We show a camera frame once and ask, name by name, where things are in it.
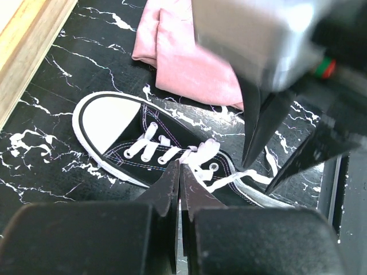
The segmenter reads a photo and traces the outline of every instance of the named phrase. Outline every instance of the metal eyelet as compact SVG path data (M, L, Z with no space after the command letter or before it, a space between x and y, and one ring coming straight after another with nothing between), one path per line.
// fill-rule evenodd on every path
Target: metal eyelet
M159 163L160 165L165 165L165 164L167 164L167 162L165 162L164 160L162 160L162 157L161 157L161 156L158 158L158 163Z
M219 165L218 165L218 163L215 163L215 162L211 163L211 164L209 165L209 169L210 169L210 170L212 170L213 172L218 171L218 170L219 170Z
M134 157L133 155L131 155L129 152L128 152L128 149L126 149L124 151L124 157L127 158L127 159L132 159L132 157Z
M142 162L149 162L149 161L150 161L150 159L146 159L146 158L144 158L144 156L143 156L143 155L140 157L140 159L142 160Z

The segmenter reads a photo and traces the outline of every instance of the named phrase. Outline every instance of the shoelace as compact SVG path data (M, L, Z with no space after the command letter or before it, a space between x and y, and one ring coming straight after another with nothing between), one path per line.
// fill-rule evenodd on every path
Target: shoelace
M158 158L158 163L164 165L172 160L176 154L180 151L184 151L181 157L178 159L181 164L187 164L192 169L195 178L198 183L206 188L210 193L216 189L233 182L236 179L249 176L253 180L262 183L270 184L273 178L259 175L255 170L246 170L244 172L236 172L226 178L215 181L211 186L206 186L204 181L212 180L213 173L218 169L214 165L210 165L208 170L201 168L201 165L213 159L219 152L220 143L214 139L208 139L206 142L201 143L198 147L189 146L187 149L179 148L177 146L171 146L171 140L161 135L158 137L159 143L151 141L155 133L157 132L158 125L152 122L147 131L141 135L138 140L127 150L124 151L124 157L127 159L133 158L141 149L144 148L144 152L141 155L143 162L149 162L157 150L158 146L170 147L162 156ZM266 160L271 166L272 174L275 176L278 173L278 168L275 163L274 157L269 153L267 147L265 147Z

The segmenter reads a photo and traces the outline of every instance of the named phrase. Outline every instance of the pink towel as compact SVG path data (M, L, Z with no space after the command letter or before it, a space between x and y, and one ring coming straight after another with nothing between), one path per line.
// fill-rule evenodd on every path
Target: pink towel
M157 69L159 89L204 104L244 108L231 66L195 44L191 0L148 0L132 59Z

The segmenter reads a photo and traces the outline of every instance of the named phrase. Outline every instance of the marble tabletop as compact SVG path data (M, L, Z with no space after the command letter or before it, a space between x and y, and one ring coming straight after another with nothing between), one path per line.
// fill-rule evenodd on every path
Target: marble tabletop
M197 135L221 142L239 166L243 114L155 88L155 69L131 59L145 0L128 1L79 0L0 132L0 230L26 203L132 200L144 191L100 169L77 141L72 112L92 92L119 91L163 107ZM319 114L294 102L268 144L279 167L315 128ZM252 168L267 175L264 160L260 155ZM274 196L316 207L322 175L323 165L314 167Z

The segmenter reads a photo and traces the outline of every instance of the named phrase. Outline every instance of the black sneaker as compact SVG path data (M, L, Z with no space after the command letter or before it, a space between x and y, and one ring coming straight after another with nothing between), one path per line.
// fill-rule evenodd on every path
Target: black sneaker
M219 150L218 142L203 142L165 110L141 98L119 92L93 93L78 103L72 122L90 156L121 180L149 188L169 161L179 159L191 167L200 184L227 205L290 206L240 178L248 175L263 183L271 179L254 170L238 172L231 157Z

